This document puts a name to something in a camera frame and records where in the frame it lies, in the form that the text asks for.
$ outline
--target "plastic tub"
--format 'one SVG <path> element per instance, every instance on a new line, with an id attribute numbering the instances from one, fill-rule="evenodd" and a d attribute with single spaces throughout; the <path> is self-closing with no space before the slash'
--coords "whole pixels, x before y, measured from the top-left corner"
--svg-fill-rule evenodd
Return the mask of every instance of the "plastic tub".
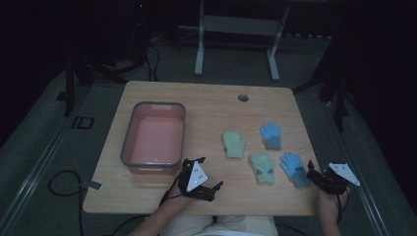
<path id="1" fill-rule="evenodd" d="M 138 103 L 121 160 L 135 174 L 174 174 L 182 159 L 185 107 L 177 102 Z"/>

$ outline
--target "grey floor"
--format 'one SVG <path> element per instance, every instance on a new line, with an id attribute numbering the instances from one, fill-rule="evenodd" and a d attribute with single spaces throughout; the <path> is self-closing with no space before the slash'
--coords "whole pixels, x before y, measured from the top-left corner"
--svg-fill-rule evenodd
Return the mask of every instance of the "grey floor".
<path id="1" fill-rule="evenodd" d="M 194 37 L 186 37 L 176 45 L 163 37 L 152 42 L 159 51 L 157 76 L 162 82 L 291 89 L 312 77 L 329 43 L 320 38 L 285 37 L 275 56 L 281 80 L 273 82 L 266 53 L 261 47 L 218 45 L 218 41 L 208 41 L 203 75 L 195 77 L 197 45 Z M 152 65 L 156 58 L 156 51 L 150 49 Z M 142 68 L 125 78 L 146 81 L 147 70 Z M 50 83 L 0 150 L 2 235 L 79 234 L 78 197 L 56 197 L 48 191 L 47 183 L 55 173 L 66 169 L 76 171 L 83 180 L 91 179 L 124 86 L 98 78 L 91 88 L 77 87 L 77 106 L 69 117 L 63 116 L 65 104 L 55 99 L 64 88 L 62 74 Z M 351 186 L 349 205 L 340 222 L 343 234 L 417 235 L 416 216 L 361 115 L 346 102 L 350 116 L 343 118 L 345 131 L 338 132 L 332 121 L 334 107 L 319 100 L 320 88 L 318 85 L 296 95 L 319 165 L 326 168 L 331 161 L 347 162 L 362 184 L 361 187 Z M 92 128 L 73 129 L 76 117 L 94 118 Z M 63 175 L 54 183 L 64 193 L 78 190 L 77 180 L 70 175 Z M 85 234 L 109 235 L 132 216 L 83 212 Z M 140 221 L 136 219 L 126 224 L 118 235 L 127 234 Z M 307 235 L 322 234 L 315 216 L 280 216 L 275 222 L 295 227 Z M 279 235 L 297 235 L 283 226 L 278 226 L 278 231 Z"/>

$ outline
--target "small glove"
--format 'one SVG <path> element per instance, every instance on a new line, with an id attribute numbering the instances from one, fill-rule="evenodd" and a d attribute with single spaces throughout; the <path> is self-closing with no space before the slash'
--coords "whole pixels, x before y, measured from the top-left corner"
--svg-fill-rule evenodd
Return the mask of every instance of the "small glove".
<path id="1" fill-rule="evenodd" d="M 311 181 L 307 178 L 300 155 L 286 152 L 280 159 L 282 162 L 279 165 L 288 178 L 292 180 L 295 187 L 302 188 L 311 184 Z"/>
<path id="2" fill-rule="evenodd" d="M 229 158 L 243 158 L 243 149 L 245 148 L 245 140 L 242 140 L 237 132 L 224 132 L 223 145 L 224 151 Z"/>
<path id="3" fill-rule="evenodd" d="M 267 149 L 281 149 L 281 127 L 275 123 L 267 123 L 260 131 Z"/>
<path id="4" fill-rule="evenodd" d="M 249 159 L 251 161 L 252 169 L 257 175 L 258 183 L 273 184 L 275 182 L 273 177 L 275 162 L 269 159 L 269 156 L 266 153 L 251 154 Z"/>

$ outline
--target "table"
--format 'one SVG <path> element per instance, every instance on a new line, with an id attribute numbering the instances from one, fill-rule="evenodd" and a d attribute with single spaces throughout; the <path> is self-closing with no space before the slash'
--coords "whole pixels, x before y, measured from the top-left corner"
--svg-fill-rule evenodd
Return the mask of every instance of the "table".
<path id="1" fill-rule="evenodd" d="M 242 102 L 240 94 L 249 100 Z M 92 180 L 101 191 L 89 190 L 86 212 L 152 213 L 173 175 L 132 174 L 120 160 L 120 152 L 133 107 L 140 101 L 176 101 L 186 107 L 183 158 L 207 159 L 202 168 L 204 186 L 223 186 L 213 202 L 195 201 L 189 214 L 312 215 L 317 188 L 297 189 L 279 166 L 286 151 L 299 153 L 304 166 L 313 152 L 294 95 L 289 88 L 265 88 L 157 82 L 129 82 L 121 97 Z M 268 122 L 282 127 L 282 150 L 266 150 L 259 129 Z M 225 157 L 221 134 L 237 131 L 247 141 L 243 159 Z M 249 155 L 265 151 L 275 161 L 275 184 L 259 185 Z"/>

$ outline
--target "black cable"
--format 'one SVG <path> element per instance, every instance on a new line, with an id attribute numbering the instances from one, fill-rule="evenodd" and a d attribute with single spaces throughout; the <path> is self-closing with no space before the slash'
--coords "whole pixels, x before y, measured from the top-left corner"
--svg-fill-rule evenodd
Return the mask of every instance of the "black cable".
<path id="1" fill-rule="evenodd" d="M 131 218 L 129 218 L 129 219 L 127 219 L 127 220 L 125 220 L 125 221 L 123 221 L 111 234 L 110 234 L 110 236 L 114 236 L 114 235 L 116 235 L 116 233 L 117 233 L 117 231 L 119 231 L 125 224 L 127 224 L 127 223 L 129 223 L 130 221 L 132 221 L 132 220 L 135 220 L 135 219 L 137 219 L 137 218 L 146 218 L 146 217 L 148 217 L 148 215 L 136 215 L 136 216 L 133 216 L 133 217 L 131 217 Z"/>
<path id="2" fill-rule="evenodd" d="M 175 198 L 178 198 L 178 197 L 180 197 L 180 196 L 182 196 L 183 194 L 179 194 L 179 195 L 177 195 L 177 196 L 172 196 L 172 197 L 169 197 L 169 198 L 166 198 L 166 199 L 175 199 Z"/>
<path id="3" fill-rule="evenodd" d="M 152 81 L 151 75 L 152 75 L 152 68 L 150 67 L 150 63 L 148 60 L 148 57 L 145 57 L 145 61 L 147 62 L 148 68 L 149 68 L 149 81 Z"/>
<path id="4" fill-rule="evenodd" d="M 347 189 L 345 190 L 347 197 L 346 197 L 346 205 L 344 206 L 344 208 L 341 208 L 341 200 L 339 195 L 336 195 L 337 197 L 337 202 L 338 202 L 338 216 L 337 216 L 337 223 L 340 222 L 341 220 L 341 214 L 343 213 L 343 211 L 346 209 L 347 204 L 349 204 L 349 191 L 347 191 Z"/>
<path id="5" fill-rule="evenodd" d="M 137 73 L 138 71 L 142 70 L 143 68 L 144 68 L 144 67 L 143 67 L 143 66 L 141 66 L 140 68 L 138 68 L 138 69 L 136 69 L 136 70 L 132 71 L 131 73 L 129 73 L 129 74 L 124 74 L 124 75 L 122 75 L 122 76 L 123 76 L 123 78 L 127 79 L 128 77 L 132 76 L 133 74 Z"/>
<path id="6" fill-rule="evenodd" d="M 297 232 L 297 233 L 299 233 L 299 234 L 301 234 L 301 235 L 307 236 L 307 234 L 305 234 L 303 231 L 299 230 L 298 228 L 295 228 L 295 227 L 289 226 L 289 225 L 287 225 L 287 224 L 276 224 L 275 226 L 276 226 L 276 227 L 284 227 L 284 228 L 288 228 L 288 229 L 291 229 L 291 230 L 293 230 L 293 231 L 295 231 L 295 232 Z"/>
<path id="7" fill-rule="evenodd" d="M 142 64 L 143 64 L 143 62 L 134 61 L 133 64 L 131 64 L 129 66 L 126 66 L 124 68 L 112 70 L 112 72 L 114 72 L 114 73 L 116 73 L 118 75 L 125 74 L 125 73 L 131 72 L 131 71 L 133 71 L 135 69 L 138 69 L 139 67 L 142 66 Z"/>
<path id="8" fill-rule="evenodd" d="M 117 82 L 119 84 L 126 84 L 126 83 L 128 83 L 128 81 L 126 81 L 125 79 L 119 77 L 116 73 L 114 73 L 113 71 L 110 71 L 109 69 L 107 69 L 103 65 L 101 65 L 101 64 L 95 62 L 94 60 L 90 59 L 87 55 L 80 54 L 80 56 L 85 61 L 86 64 L 90 65 L 96 71 L 100 72 L 101 74 L 103 74 L 104 76 L 110 78 L 111 80 L 114 80 L 115 82 Z"/>
<path id="9" fill-rule="evenodd" d="M 69 193 L 69 194 L 61 194 L 56 192 L 53 188 L 52 188 L 52 183 L 53 181 L 61 174 L 64 173 L 70 173 L 76 176 L 78 183 L 79 183 L 79 190 L 77 192 L 74 193 Z M 77 174 L 77 172 L 72 171 L 72 170 L 62 170 L 58 173 L 56 173 L 54 176 L 52 176 L 52 178 L 49 180 L 48 182 L 48 189 L 49 192 L 51 192 L 53 195 L 58 196 L 58 197 L 70 197 L 70 196 L 75 196 L 75 195 L 79 195 L 79 227 L 80 227 L 80 235 L 84 236 L 84 229 L 83 229 L 83 206 L 82 206 L 82 202 L 83 202 L 83 187 L 81 186 L 81 177 L 79 174 Z"/>
<path id="10" fill-rule="evenodd" d="M 156 62 L 155 62 L 155 66 L 154 66 L 154 68 L 153 68 L 153 79 L 156 81 L 156 82 L 158 82 L 159 81 L 159 79 L 157 78 L 157 76 L 156 76 L 156 68 L 157 68 L 157 65 L 158 65 L 158 63 L 159 63 L 159 51 L 156 49 L 156 47 L 154 47 L 154 46 L 152 46 L 152 45 L 149 45 L 149 47 L 150 48 L 152 48 L 155 52 L 156 52 L 156 55 L 157 55 L 157 57 L 156 57 Z"/>

